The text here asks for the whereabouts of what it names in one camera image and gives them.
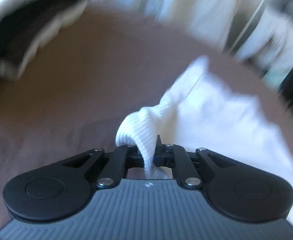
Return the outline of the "white waffle-knit garment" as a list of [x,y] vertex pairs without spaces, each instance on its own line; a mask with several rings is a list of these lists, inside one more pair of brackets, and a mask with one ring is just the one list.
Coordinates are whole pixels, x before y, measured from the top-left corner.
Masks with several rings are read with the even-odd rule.
[[[117,146],[140,150],[146,177],[164,179],[167,173],[152,162],[157,137],[187,151],[207,148],[293,187],[293,154],[280,127],[266,119],[256,96],[235,93],[211,74],[206,56],[188,66],[159,104],[129,114],[117,131]],[[293,207],[287,219],[293,225]]]

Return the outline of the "white hanging bedspread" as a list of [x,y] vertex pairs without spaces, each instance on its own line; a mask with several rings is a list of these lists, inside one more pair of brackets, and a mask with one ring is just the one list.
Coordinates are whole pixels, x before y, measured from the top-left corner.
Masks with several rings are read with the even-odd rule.
[[240,0],[93,0],[179,27],[224,50]]

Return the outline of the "white quilted jacket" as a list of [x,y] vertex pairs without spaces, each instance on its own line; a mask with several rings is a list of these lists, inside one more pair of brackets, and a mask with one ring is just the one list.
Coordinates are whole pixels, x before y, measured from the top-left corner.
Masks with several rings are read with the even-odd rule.
[[276,72],[293,69],[293,19],[267,6],[235,58],[253,59],[261,69]]

